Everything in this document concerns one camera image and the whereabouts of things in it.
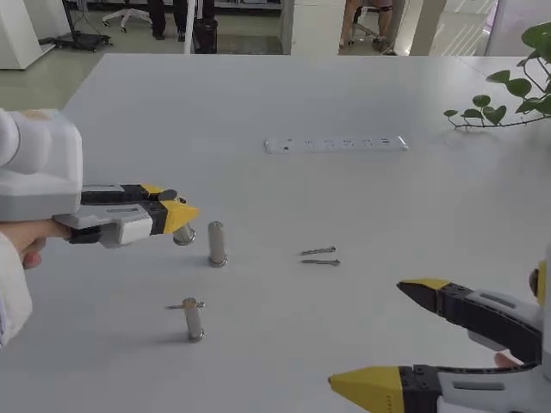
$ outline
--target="black pants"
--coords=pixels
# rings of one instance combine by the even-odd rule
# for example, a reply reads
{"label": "black pants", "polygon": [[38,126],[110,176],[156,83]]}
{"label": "black pants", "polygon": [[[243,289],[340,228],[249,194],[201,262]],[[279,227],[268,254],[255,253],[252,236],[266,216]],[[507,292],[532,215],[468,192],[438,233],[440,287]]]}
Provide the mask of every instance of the black pants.
{"label": "black pants", "polygon": [[[153,34],[163,34],[166,28],[163,0],[147,0],[149,16],[153,22]],[[214,19],[214,0],[203,1],[203,18]],[[188,0],[174,0],[174,21],[180,30],[186,29]]]}

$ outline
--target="white sleeve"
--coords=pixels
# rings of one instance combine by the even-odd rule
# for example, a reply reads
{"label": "white sleeve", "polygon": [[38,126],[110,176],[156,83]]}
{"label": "white sleeve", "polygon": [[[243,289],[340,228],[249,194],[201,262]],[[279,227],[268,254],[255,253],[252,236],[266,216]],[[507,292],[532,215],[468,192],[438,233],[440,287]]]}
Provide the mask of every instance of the white sleeve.
{"label": "white sleeve", "polygon": [[32,311],[21,258],[0,232],[0,348],[19,332]]}

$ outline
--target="power outlet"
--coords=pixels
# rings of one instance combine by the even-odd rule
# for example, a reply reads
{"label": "power outlet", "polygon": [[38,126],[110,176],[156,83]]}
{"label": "power outlet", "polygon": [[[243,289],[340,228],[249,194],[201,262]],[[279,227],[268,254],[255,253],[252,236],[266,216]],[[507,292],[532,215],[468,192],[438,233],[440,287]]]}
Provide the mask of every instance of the power outlet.
{"label": "power outlet", "polygon": [[376,139],[268,139],[264,142],[268,153],[309,153],[344,151],[405,151],[402,137]]}

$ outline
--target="human hand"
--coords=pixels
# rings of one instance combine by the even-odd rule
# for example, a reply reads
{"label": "human hand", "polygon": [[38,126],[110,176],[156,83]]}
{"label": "human hand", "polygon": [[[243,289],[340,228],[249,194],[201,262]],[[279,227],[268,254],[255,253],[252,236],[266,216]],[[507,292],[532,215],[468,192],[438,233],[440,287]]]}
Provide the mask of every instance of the human hand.
{"label": "human hand", "polygon": [[49,237],[68,238],[69,230],[52,220],[28,222],[2,222],[0,232],[14,245],[25,269],[35,268],[42,262],[40,251]]}

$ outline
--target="black bag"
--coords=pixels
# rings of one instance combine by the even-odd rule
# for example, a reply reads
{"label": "black bag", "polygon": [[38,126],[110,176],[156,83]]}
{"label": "black bag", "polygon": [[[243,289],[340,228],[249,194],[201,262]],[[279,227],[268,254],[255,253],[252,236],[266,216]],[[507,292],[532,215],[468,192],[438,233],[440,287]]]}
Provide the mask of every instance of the black bag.
{"label": "black bag", "polygon": [[216,54],[218,22],[216,19],[196,19],[193,27],[195,54]]}

